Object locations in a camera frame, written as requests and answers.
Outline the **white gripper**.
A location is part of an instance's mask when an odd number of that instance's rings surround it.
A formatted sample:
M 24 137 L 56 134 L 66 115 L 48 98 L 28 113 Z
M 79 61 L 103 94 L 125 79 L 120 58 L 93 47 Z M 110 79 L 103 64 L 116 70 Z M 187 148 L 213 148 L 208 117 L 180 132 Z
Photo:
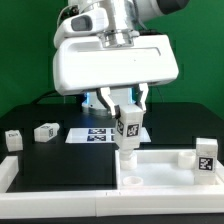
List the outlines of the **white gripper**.
M 62 95 L 96 90 L 97 98 L 112 118 L 120 107 L 110 97 L 111 89 L 135 87 L 136 102 L 146 112 L 149 85 L 175 80 L 179 70 L 169 38 L 140 36 L 132 47 L 105 48 L 96 36 L 68 38 L 53 59 L 55 89 Z

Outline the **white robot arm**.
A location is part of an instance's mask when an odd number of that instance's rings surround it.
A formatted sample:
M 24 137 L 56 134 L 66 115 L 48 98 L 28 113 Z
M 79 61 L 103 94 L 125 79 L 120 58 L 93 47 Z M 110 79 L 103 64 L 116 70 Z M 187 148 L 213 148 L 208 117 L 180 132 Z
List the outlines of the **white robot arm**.
M 54 36 L 55 89 L 62 95 L 95 92 L 118 117 L 120 107 L 110 92 L 137 87 L 137 105 L 145 110 L 148 88 L 175 80 L 178 66 L 168 36 L 144 28 L 144 23 L 182 10 L 189 2 L 68 0 Z

